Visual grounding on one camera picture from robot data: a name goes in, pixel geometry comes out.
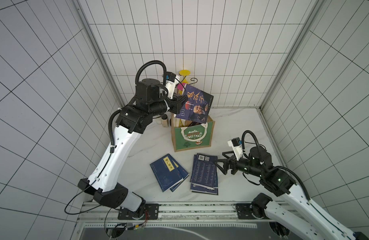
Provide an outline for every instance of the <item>black mounting plate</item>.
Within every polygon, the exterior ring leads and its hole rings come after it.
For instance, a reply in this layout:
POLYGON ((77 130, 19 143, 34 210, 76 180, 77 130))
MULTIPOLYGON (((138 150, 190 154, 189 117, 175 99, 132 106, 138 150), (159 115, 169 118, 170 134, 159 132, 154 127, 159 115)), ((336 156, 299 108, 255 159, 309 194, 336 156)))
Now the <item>black mounting plate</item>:
POLYGON ((254 216, 251 214, 252 211, 250 209, 251 204, 235 204, 235 209, 238 214, 238 219, 244 220, 255 220, 254 216))
MULTIPOLYGON (((159 204, 146 204, 145 209, 149 213, 149 220, 158 219, 159 204)), ((134 217, 134 215, 135 214, 131 212, 130 210, 121 208, 118 214, 118 219, 119 220, 138 220, 137 218, 134 217)), ((143 214, 140 220, 144 220, 145 217, 146 216, 143 214)))

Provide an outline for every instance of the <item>blue book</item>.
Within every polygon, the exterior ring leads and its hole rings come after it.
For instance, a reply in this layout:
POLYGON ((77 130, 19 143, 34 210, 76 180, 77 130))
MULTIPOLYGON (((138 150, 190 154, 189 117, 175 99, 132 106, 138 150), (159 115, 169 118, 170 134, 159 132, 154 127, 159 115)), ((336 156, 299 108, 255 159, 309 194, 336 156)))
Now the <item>blue book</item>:
POLYGON ((183 180, 181 173, 175 164, 173 164, 172 159, 173 157, 167 154, 150 164, 163 192, 183 180))
MULTIPOLYGON (((192 165, 192 172, 194 172, 194 170, 195 170, 197 158, 198 158, 198 155, 194 155, 194 162, 193 162, 193 165, 192 165)), ((215 185, 214 189, 211 190, 211 189, 207 189, 205 187, 201 187, 201 186, 191 184, 190 185, 190 190, 192 192, 195 192, 195 193, 218 195, 218 175, 216 175, 214 185, 215 185)))
POLYGON ((210 158, 217 156, 207 156, 204 154, 197 154, 196 161, 193 163, 193 172, 190 183, 196 186, 205 187, 214 190, 216 166, 210 161, 210 158))
POLYGON ((181 185, 182 182, 184 182, 184 180, 186 180, 189 174, 175 159, 172 158, 171 160, 173 161, 174 165, 178 168, 183 178, 183 180, 180 183, 170 188, 170 190, 173 192, 175 189, 177 189, 177 187, 179 187, 179 185, 181 185))

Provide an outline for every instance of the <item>book cover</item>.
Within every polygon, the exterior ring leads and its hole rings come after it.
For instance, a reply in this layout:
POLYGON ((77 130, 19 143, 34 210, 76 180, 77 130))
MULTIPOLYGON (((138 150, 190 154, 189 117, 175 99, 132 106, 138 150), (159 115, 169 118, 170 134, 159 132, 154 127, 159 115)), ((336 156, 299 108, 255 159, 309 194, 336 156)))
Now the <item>book cover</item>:
POLYGON ((184 180, 186 180, 189 174, 174 158, 172 158, 172 161, 174 165, 177 167, 177 169, 179 170, 179 173, 182 175, 182 178, 183 178, 183 180, 180 183, 170 188, 170 190, 173 192, 175 189, 179 187, 179 185, 182 184, 182 182, 184 182, 184 180))
POLYGON ((203 154, 197 154, 196 156, 196 161, 192 166, 194 170, 190 183, 213 190, 216 166, 210 161, 210 156, 203 154))
POLYGON ((183 180, 181 173, 170 158, 173 159, 170 154, 167 154, 150 164, 163 192, 183 180))
POLYGON ((188 100, 182 106, 176 118, 206 123, 214 96, 192 85, 186 84, 184 87, 188 100))
MULTIPOLYGON (((197 158, 198 158, 198 155, 194 155, 194 161, 193 161, 193 165, 192 165, 192 172, 194 172, 194 170, 195 170, 197 158)), ((214 189, 211 190, 211 189, 207 189, 205 187, 201 187, 201 186, 198 186, 198 185, 195 185, 195 184, 191 184, 190 185, 190 190, 192 192, 195 192, 195 193, 218 195, 218 187, 217 187, 218 186, 218 175, 216 175, 216 177, 215 177, 214 185, 216 187, 214 187, 214 189)))

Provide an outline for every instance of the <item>marble floor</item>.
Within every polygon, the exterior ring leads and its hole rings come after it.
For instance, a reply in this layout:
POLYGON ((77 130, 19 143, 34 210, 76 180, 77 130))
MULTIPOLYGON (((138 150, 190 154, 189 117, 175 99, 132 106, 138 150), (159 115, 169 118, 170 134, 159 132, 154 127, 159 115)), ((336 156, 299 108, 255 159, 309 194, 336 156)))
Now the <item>marble floor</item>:
MULTIPOLYGON (((255 133, 259 143, 266 146, 267 151, 272 155, 273 165, 279 165, 278 158, 274 154, 273 147, 259 119, 257 109, 213 108, 209 115, 215 120, 211 147, 181 152, 174 152, 169 127, 162 127, 155 122, 151 123, 131 150, 122 167, 118 182, 148 202, 252 201, 260 192, 275 199, 276 197, 265 190, 263 186, 249 183, 242 176, 242 173, 237 172, 235 175, 231 175, 229 171, 227 175, 223 175, 219 170, 217 171, 219 195, 192 193, 189 182, 191 176, 174 192, 170 190, 162 192, 150 168, 150 163, 169 153, 191 173, 194 154, 201 152, 223 158, 222 152, 232 150, 227 145, 227 141, 235 137, 241 138, 245 130, 251 130, 255 133)), ((246 135, 245 140, 253 142, 249 134, 246 135)), ((246 148, 250 149, 253 146, 247 144, 246 148)), ((258 177, 247 177, 251 181, 259 181, 258 177)))

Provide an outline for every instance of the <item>bag handle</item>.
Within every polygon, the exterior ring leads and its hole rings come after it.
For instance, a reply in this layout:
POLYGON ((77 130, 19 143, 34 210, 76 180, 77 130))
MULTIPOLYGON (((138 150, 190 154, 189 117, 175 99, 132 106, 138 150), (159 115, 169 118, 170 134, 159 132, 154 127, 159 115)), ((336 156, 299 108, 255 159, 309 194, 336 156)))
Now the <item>bag handle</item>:
POLYGON ((183 137, 186 141, 190 141, 190 142, 197 142, 197 141, 202 140, 204 137, 206 137, 208 122, 206 122, 206 123, 202 123, 202 124, 201 124, 201 126, 202 126, 202 127, 204 127, 204 134, 203 134, 203 136, 201 136, 200 138, 197 138, 197 139, 190 139, 190 138, 187 138, 187 137, 185 136, 185 129, 186 129, 187 127, 181 127, 182 137, 183 137))

